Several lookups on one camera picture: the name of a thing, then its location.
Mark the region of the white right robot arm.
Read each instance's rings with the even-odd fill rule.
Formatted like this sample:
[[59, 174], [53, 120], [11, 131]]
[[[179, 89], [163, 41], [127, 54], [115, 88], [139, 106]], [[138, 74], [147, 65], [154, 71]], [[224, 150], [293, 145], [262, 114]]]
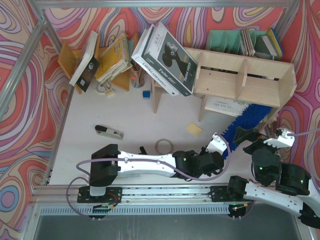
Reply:
[[236, 128], [233, 139], [238, 145], [250, 141], [243, 148], [251, 156], [251, 172], [255, 182], [233, 175], [226, 192], [234, 200], [263, 202], [297, 217], [306, 226], [320, 227], [320, 192], [312, 181], [312, 175], [303, 167], [285, 163], [276, 152], [294, 145], [298, 134], [286, 128], [277, 129], [269, 138], [256, 128]]

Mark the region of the black T-shaped plastic piece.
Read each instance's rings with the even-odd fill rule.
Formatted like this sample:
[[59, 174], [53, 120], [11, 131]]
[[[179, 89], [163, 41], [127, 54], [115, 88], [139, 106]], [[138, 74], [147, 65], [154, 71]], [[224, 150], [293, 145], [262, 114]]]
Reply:
[[139, 152], [140, 155], [147, 155], [147, 152], [146, 152], [146, 150], [145, 150], [145, 148], [143, 146], [139, 147], [139, 151], [140, 151]]

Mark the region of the blue microfibre duster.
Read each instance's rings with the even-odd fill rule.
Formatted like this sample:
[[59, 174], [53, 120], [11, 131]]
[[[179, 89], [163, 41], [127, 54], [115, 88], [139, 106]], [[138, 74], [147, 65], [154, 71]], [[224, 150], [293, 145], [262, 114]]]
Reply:
[[237, 116], [235, 120], [223, 131], [221, 134], [227, 141], [230, 151], [237, 149], [239, 144], [234, 143], [237, 127], [249, 130], [258, 126], [258, 124], [270, 113], [270, 106], [250, 104], [241, 115]]

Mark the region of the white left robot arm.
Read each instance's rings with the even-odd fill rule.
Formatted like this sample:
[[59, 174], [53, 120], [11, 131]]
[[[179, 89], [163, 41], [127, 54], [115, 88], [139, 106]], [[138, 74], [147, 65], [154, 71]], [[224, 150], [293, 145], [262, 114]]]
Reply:
[[105, 195], [107, 187], [118, 176], [159, 175], [185, 181], [197, 180], [202, 175], [217, 176], [224, 169], [226, 149], [227, 145], [219, 141], [202, 147], [200, 153], [179, 150], [147, 155], [118, 150], [117, 144], [109, 144], [91, 155], [95, 162], [90, 164], [89, 194], [92, 197]]

